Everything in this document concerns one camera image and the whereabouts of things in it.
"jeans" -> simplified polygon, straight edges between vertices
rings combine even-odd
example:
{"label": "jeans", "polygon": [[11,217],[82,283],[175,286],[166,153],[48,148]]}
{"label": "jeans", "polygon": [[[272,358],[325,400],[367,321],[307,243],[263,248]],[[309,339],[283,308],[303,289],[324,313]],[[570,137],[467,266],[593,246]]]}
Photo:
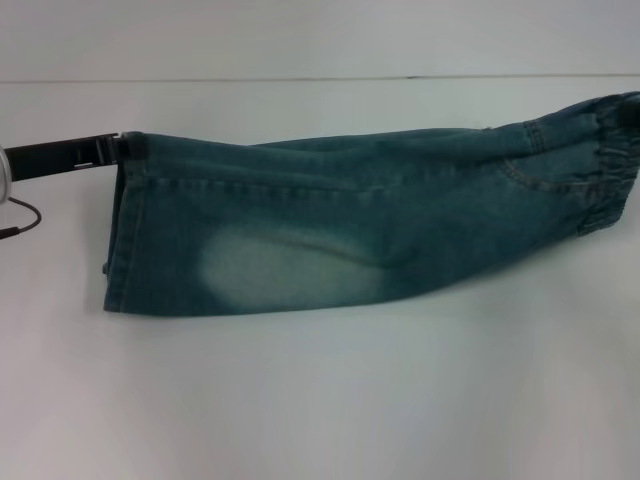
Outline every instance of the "jeans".
{"label": "jeans", "polygon": [[640,94],[486,130],[126,139],[106,310],[345,307],[419,295],[614,224],[640,165]]}

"white table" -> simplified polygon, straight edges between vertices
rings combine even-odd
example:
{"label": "white table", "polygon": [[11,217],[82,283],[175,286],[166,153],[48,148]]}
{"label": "white table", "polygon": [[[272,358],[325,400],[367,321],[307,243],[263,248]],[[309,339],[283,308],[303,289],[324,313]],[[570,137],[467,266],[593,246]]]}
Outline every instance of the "white table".
{"label": "white table", "polygon": [[[613,90],[580,87],[576,80],[579,91],[569,93],[575,89],[570,83],[566,102],[554,99],[553,106],[573,101],[572,95]],[[255,116],[247,116],[247,123],[231,121],[237,121],[235,132],[246,129],[247,141],[266,141],[278,133],[286,138],[331,129],[379,131],[391,127],[393,118],[400,128],[435,126],[438,116],[450,125],[465,111],[468,123],[480,126],[484,118],[493,123],[522,111],[524,119],[551,107],[535,97],[539,87],[526,90],[522,83],[509,84],[511,90],[462,88],[460,105],[450,102],[454,96],[446,89],[429,84],[430,93],[419,101],[432,101],[432,109],[416,106],[407,120],[389,106],[397,102],[384,104],[384,92],[405,92],[396,100],[406,106],[416,98],[411,89],[417,87],[409,84],[399,90],[385,90],[382,83],[340,87],[354,89],[344,97],[335,84],[315,96],[315,85],[261,87],[277,90],[256,95],[284,109],[270,114],[280,130],[257,103],[252,105],[264,122]],[[22,98],[15,88],[4,98]],[[156,131],[186,134],[192,128],[205,137],[195,120],[191,127],[162,123],[170,118],[162,114],[192,98],[190,93],[158,94],[160,107],[146,118],[134,116],[131,107],[123,113],[125,103],[115,100],[130,95],[140,105],[160,86],[144,93],[104,86],[101,94],[82,86],[73,90],[76,102],[69,101],[68,87],[55,88],[56,95],[36,95],[37,114],[15,100],[20,105],[0,118],[7,129],[16,125],[10,119],[23,122],[14,142],[38,132],[52,140],[65,128],[102,133],[118,121],[122,129],[160,125]],[[117,92],[109,93],[111,88]],[[292,94],[304,88],[310,90]],[[371,89],[379,89],[377,95]],[[495,96],[487,97],[491,89]],[[527,92],[526,105],[509,103]],[[233,97],[236,105],[247,98],[244,93]],[[506,100],[492,112],[500,95]],[[545,97],[549,103],[551,97]],[[195,98],[204,99],[199,118],[217,115],[213,124],[228,125],[233,98],[202,92]],[[378,98],[363,105],[390,113],[371,115],[349,104],[349,114],[322,110],[345,98]],[[101,102],[93,120],[78,114],[90,108],[85,100]],[[66,102],[66,110],[57,102]],[[230,105],[220,110],[216,102]],[[468,105],[473,108],[465,110]],[[314,108],[325,115],[320,123],[287,110]],[[55,122],[52,112],[75,123]],[[364,118],[378,123],[358,124]],[[27,124],[41,126],[32,131]],[[276,138],[261,138],[261,125]],[[422,298],[306,313],[155,319],[101,309],[113,180],[109,167],[15,184],[14,195],[38,206],[44,220],[36,230],[0,242],[1,479],[640,476],[639,189],[614,228]],[[29,215],[14,206],[0,210],[4,226],[26,223]]]}

